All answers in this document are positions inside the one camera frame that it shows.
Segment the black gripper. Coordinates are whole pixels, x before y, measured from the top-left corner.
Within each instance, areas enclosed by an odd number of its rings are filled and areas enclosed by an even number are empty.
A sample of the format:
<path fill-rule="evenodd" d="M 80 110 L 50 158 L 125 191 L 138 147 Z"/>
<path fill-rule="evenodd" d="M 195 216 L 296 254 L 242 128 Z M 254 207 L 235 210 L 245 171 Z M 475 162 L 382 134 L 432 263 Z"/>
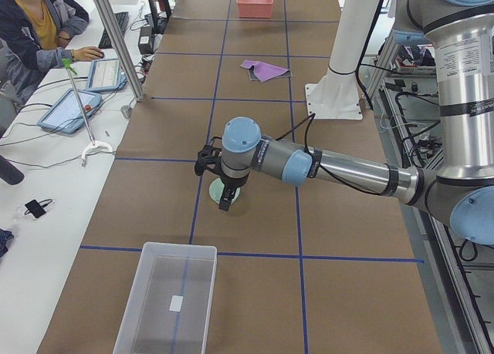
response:
<path fill-rule="evenodd" d="M 218 208 L 222 211 L 228 211 L 231 204 L 234 204 L 238 199 L 238 189 L 243 187 L 247 182 L 247 176 L 234 178 L 224 176 L 222 183 L 224 189 L 218 202 Z"/>

